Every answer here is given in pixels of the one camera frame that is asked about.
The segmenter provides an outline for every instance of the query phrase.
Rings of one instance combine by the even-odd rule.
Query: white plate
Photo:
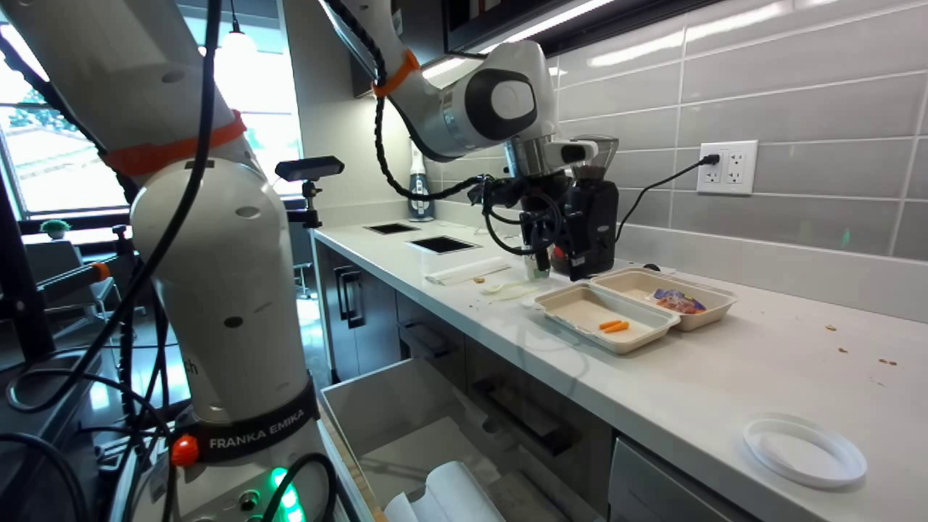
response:
[[[811,443],[828,461],[820,469],[808,469],[811,459],[802,451],[782,451],[773,438],[791,438]],[[751,456],[770,472],[815,488],[815,491],[844,491],[866,478],[865,453],[844,435],[815,426],[791,414],[763,414],[744,423],[743,442]]]

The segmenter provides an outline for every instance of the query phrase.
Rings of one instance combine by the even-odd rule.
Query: white countertop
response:
[[[316,237],[760,519],[925,519],[928,324],[683,275],[731,291],[728,319],[612,358],[521,307],[531,294],[569,281],[527,284],[518,261],[480,229],[414,226],[402,235],[345,226]],[[475,249],[435,255],[408,243],[428,235]],[[514,269],[480,284],[427,281],[431,269],[483,259]],[[866,456],[866,481],[824,493],[763,469],[740,430],[766,411],[846,435]]]

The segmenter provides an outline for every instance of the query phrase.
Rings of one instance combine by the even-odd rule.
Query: wall outlet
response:
[[[699,194],[751,194],[757,169],[757,140],[702,142],[699,158],[720,155],[720,165],[702,165],[695,177]]]

